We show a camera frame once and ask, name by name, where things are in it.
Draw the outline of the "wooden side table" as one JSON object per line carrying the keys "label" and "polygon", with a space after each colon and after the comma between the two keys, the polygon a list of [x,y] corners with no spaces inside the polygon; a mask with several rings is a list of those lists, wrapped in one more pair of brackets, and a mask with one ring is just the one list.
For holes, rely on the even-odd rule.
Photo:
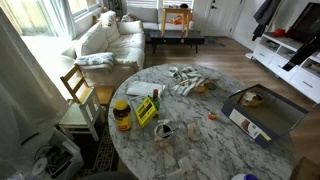
{"label": "wooden side table", "polygon": [[165,35],[166,20],[168,14],[175,14],[176,17],[172,23],[182,25],[182,33],[185,37],[189,35],[189,25],[192,20],[192,13],[190,8],[163,8],[162,9],[162,23],[161,23],[161,36]]}

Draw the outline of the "green bottle red cap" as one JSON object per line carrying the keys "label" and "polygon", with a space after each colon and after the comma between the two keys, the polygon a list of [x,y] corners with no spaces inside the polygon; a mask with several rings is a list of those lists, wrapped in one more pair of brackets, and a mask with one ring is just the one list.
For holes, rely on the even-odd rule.
{"label": "green bottle red cap", "polygon": [[153,101],[156,109],[159,110],[160,102],[159,102],[159,98],[158,98],[158,89],[154,89],[154,90],[153,90],[153,98],[152,98],[152,101]]}

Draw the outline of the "green lid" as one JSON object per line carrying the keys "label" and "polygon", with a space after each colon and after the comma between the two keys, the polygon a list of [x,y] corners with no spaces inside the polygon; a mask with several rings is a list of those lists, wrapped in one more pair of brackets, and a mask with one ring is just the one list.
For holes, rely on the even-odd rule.
{"label": "green lid", "polygon": [[209,83],[207,83],[206,85],[207,85],[207,88],[208,88],[209,90],[216,90],[216,89],[217,89],[217,84],[214,83],[214,82],[209,82]]}

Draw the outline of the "black coffee table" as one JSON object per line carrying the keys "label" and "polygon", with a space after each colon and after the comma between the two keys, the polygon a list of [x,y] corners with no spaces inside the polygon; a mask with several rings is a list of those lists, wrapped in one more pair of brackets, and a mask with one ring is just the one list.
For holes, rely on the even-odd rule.
{"label": "black coffee table", "polygon": [[188,36],[177,30],[168,30],[165,33],[162,33],[160,30],[150,32],[150,43],[153,51],[156,51],[156,47],[161,44],[190,45],[195,46],[197,51],[198,46],[202,45],[204,41],[205,38],[199,31],[191,31]]}

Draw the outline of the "wooden chair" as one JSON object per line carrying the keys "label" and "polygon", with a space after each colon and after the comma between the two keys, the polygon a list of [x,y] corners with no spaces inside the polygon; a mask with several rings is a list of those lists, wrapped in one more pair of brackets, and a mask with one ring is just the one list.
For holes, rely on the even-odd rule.
{"label": "wooden chair", "polygon": [[107,106],[114,94],[113,86],[90,86],[78,65],[73,65],[60,79],[76,103],[82,103],[94,89],[100,104]]}

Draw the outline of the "white sofa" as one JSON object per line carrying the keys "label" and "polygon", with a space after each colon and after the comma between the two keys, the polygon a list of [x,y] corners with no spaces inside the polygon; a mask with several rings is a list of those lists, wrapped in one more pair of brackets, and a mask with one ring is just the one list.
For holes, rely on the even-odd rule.
{"label": "white sofa", "polygon": [[142,22],[120,22],[116,20],[114,11],[107,11],[62,52],[71,62],[96,53],[111,53],[113,64],[109,67],[82,68],[87,82],[96,86],[120,85],[143,69],[145,34]]}

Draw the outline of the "yellow box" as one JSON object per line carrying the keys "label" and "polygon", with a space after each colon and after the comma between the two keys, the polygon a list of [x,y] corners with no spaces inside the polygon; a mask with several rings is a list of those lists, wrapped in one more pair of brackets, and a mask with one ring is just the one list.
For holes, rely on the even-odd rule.
{"label": "yellow box", "polygon": [[135,111],[141,128],[144,128],[157,113],[158,110],[156,109],[150,97],[146,97]]}

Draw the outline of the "white small chair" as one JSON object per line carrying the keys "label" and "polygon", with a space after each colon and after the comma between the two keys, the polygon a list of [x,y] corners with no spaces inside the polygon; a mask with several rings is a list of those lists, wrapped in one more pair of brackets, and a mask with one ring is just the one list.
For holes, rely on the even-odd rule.
{"label": "white small chair", "polygon": [[80,103],[73,103],[58,123],[62,132],[71,140],[74,134],[91,134],[95,141],[99,136],[94,127],[97,120],[105,122],[103,109],[97,93],[91,88],[86,98]]}

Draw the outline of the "white lotion bottle blue cap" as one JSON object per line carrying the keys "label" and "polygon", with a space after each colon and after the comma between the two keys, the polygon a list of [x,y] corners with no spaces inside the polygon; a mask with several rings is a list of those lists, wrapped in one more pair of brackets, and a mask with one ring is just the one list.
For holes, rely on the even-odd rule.
{"label": "white lotion bottle blue cap", "polygon": [[237,174],[231,180],[258,180],[258,178],[253,174]]}

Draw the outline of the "glass jar with spoon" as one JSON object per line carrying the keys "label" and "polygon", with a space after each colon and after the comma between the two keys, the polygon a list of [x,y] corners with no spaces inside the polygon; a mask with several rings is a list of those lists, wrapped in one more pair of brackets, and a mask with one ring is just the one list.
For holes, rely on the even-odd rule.
{"label": "glass jar with spoon", "polygon": [[154,140],[158,147],[166,148],[173,142],[175,133],[180,129],[179,125],[175,125],[171,120],[163,119],[158,121],[158,125],[154,128]]}

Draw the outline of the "orange small cup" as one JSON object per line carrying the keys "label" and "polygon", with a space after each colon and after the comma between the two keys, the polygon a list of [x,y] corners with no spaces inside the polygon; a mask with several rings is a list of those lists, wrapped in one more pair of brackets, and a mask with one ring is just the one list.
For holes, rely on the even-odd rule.
{"label": "orange small cup", "polygon": [[207,87],[204,84],[201,84],[197,87],[196,91],[198,93],[205,93],[207,91]]}

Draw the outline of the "grey blanket on sofa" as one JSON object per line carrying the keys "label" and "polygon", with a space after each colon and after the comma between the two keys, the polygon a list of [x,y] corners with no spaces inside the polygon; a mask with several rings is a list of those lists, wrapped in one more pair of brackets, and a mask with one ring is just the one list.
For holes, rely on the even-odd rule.
{"label": "grey blanket on sofa", "polygon": [[82,69],[107,69],[111,71],[114,67],[114,56],[110,52],[95,53],[79,56],[74,61]]}

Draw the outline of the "white folded paper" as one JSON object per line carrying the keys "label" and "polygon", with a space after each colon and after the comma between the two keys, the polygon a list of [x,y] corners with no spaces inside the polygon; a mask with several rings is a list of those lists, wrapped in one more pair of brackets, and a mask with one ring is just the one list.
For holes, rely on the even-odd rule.
{"label": "white folded paper", "polygon": [[137,95],[137,96],[147,96],[147,95],[152,95],[154,89],[157,89],[158,94],[162,95],[162,92],[165,89],[165,85],[149,83],[144,81],[134,81],[129,85],[126,91],[126,94]]}

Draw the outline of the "amber vitamin bottle yellow lid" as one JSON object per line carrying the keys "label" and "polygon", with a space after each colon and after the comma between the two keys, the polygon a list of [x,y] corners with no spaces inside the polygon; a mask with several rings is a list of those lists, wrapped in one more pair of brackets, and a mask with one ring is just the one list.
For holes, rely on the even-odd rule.
{"label": "amber vitamin bottle yellow lid", "polygon": [[131,108],[126,100],[117,100],[115,102],[113,114],[121,131],[129,130],[132,127]]}

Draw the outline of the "transparent container with red lid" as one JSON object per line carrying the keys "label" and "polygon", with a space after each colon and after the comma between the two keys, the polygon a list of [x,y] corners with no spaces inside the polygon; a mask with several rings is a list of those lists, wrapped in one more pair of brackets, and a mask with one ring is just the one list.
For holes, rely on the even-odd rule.
{"label": "transparent container with red lid", "polygon": [[218,113],[215,111],[215,110],[211,110],[209,113],[208,113],[208,118],[210,120],[216,120],[218,117]]}

